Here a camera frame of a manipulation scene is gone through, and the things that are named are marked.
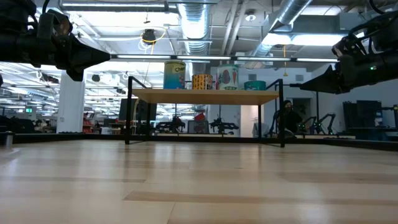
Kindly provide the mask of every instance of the shelf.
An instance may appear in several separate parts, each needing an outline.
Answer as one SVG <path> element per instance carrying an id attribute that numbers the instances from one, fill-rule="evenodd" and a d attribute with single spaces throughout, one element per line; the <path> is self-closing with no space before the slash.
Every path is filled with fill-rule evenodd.
<path id="1" fill-rule="evenodd" d="M 279 97 L 277 91 L 133 89 L 147 103 L 263 105 Z"/>

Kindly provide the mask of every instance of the person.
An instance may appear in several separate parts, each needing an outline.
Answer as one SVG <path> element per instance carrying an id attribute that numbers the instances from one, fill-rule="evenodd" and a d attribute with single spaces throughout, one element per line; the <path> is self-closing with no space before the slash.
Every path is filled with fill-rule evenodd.
<path id="1" fill-rule="evenodd" d="M 290 100 L 284 101 L 284 118 L 285 118 L 285 129 L 296 133 L 297 132 L 297 123 L 302 122 L 302 118 L 299 114 L 297 114 L 292 107 L 292 102 Z"/>

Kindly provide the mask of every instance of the light wood floor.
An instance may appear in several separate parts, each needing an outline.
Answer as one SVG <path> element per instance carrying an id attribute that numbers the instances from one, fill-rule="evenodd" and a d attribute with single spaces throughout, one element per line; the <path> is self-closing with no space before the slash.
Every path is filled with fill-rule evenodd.
<path id="1" fill-rule="evenodd" d="M 397 224 L 398 154 L 62 141 L 0 149 L 0 224 Z"/>

